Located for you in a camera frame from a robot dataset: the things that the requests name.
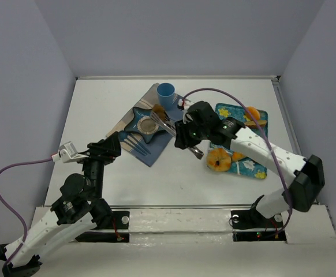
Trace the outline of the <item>small brown bread piece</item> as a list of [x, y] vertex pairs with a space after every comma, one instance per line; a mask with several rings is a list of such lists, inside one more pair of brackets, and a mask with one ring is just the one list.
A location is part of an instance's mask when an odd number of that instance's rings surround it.
[[165, 110], [160, 104], [155, 104], [152, 108], [152, 112], [154, 112], [162, 121], [166, 120]]

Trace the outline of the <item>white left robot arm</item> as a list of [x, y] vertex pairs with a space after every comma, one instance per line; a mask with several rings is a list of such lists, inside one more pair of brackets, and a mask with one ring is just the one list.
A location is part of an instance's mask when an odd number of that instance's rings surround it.
[[113, 212], [102, 198], [106, 165], [121, 155], [118, 132], [89, 143], [78, 152], [72, 142], [62, 144], [51, 161], [76, 162], [81, 173], [69, 175], [60, 188], [61, 196], [31, 228], [10, 244], [0, 245], [4, 276], [32, 276], [40, 270], [42, 260], [82, 233], [113, 222]]

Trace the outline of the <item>metal tongs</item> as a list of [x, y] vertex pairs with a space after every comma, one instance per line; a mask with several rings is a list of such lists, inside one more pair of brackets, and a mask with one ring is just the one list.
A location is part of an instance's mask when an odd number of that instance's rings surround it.
[[[160, 127], [162, 127], [165, 131], [168, 132], [172, 137], [176, 138], [177, 133], [174, 126], [174, 121], [170, 119], [168, 114], [164, 112], [156, 112], [151, 111], [150, 118]], [[204, 153], [198, 149], [198, 147], [189, 147], [187, 148], [191, 153], [195, 155], [195, 157], [199, 160], [201, 160], [204, 156]]]

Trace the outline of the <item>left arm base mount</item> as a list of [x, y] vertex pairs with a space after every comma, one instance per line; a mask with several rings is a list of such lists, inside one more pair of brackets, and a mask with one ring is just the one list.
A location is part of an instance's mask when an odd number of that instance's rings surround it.
[[92, 227], [76, 237], [83, 243], [128, 243], [130, 241], [129, 211], [112, 210], [102, 199], [90, 210]]

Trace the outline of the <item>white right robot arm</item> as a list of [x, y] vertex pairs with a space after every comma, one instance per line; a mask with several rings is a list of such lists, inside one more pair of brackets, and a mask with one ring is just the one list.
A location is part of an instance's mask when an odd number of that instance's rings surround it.
[[184, 112], [175, 123], [175, 146], [193, 148], [203, 140], [239, 152], [276, 173], [283, 187], [259, 196], [249, 210], [242, 211], [234, 228], [259, 228], [277, 214], [288, 211], [308, 212], [325, 185], [321, 158], [305, 158], [286, 151], [267, 140], [264, 131], [255, 133], [232, 117], [220, 119], [209, 103], [180, 100]]

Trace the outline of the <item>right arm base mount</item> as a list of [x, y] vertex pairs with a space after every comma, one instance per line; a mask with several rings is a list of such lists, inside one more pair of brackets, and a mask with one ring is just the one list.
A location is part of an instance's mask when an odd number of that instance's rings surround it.
[[263, 217], [256, 207], [264, 197], [260, 196], [250, 207], [250, 209], [239, 209], [231, 212], [229, 225], [233, 228], [234, 242], [259, 242], [259, 241], [279, 241], [286, 242], [286, 234], [283, 228], [283, 219], [279, 222], [273, 216], [270, 219]]

